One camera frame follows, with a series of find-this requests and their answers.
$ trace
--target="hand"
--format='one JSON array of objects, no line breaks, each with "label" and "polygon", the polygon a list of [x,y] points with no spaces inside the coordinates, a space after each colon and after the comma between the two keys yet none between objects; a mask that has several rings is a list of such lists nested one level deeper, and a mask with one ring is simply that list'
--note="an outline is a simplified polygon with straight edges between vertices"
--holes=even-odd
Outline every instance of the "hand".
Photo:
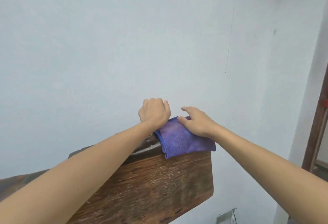
[{"label": "hand", "polygon": [[147,122],[157,130],[166,124],[171,116],[171,110],[168,101],[161,98],[145,99],[143,106],[140,108],[138,115],[141,122]]},{"label": "hand", "polygon": [[189,131],[193,134],[201,137],[211,137],[211,133],[218,126],[206,113],[202,112],[196,107],[188,106],[182,107],[183,111],[186,111],[191,120],[186,119],[185,117],[179,116],[178,120],[183,124]]}]

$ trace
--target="electrical outlet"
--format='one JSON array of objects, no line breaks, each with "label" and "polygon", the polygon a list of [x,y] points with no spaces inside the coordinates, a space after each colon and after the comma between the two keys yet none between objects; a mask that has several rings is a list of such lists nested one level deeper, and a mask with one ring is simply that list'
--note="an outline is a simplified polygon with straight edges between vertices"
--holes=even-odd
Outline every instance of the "electrical outlet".
[{"label": "electrical outlet", "polygon": [[227,213],[224,214],[220,214],[217,218],[216,218],[216,222],[215,224],[235,224],[235,211],[236,208],[228,211]]}]

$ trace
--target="purple cloth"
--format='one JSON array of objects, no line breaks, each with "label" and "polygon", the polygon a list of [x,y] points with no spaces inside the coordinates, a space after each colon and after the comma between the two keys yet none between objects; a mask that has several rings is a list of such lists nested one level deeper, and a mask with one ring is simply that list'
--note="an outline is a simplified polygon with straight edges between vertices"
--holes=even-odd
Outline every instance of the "purple cloth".
[{"label": "purple cloth", "polygon": [[178,117],[169,119],[166,125],[155,133],[161,141],[166,159],[195,151],[216,151],[212,139],[192,134],[178,121]]}]

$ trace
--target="forearm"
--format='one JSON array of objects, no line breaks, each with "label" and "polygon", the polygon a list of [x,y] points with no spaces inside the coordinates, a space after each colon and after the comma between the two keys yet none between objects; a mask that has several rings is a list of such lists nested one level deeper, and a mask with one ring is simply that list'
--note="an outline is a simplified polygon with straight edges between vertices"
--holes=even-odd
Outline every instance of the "forearm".
[{"label": "forearm", "polygon": [[140,123],[58,164],[0,203],[0,223],[66,223],[154,130]]},{"label": "forearm", "polygon": [[328,183],[286,159],[217,126],[219,143],[291,217],[306,224],[328,220]]}]

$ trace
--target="wooden board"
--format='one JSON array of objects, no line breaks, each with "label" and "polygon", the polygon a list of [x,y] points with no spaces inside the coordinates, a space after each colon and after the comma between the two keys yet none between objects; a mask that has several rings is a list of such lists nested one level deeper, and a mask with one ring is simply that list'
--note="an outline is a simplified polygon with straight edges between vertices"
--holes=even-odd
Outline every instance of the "wooden board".
[{"label": "wooden board", "polygon": [[[0,180],[0,200],[44,172]],[[68,223],[166,224],[212,195],[210,151],[165,159],[151,135]]]}]

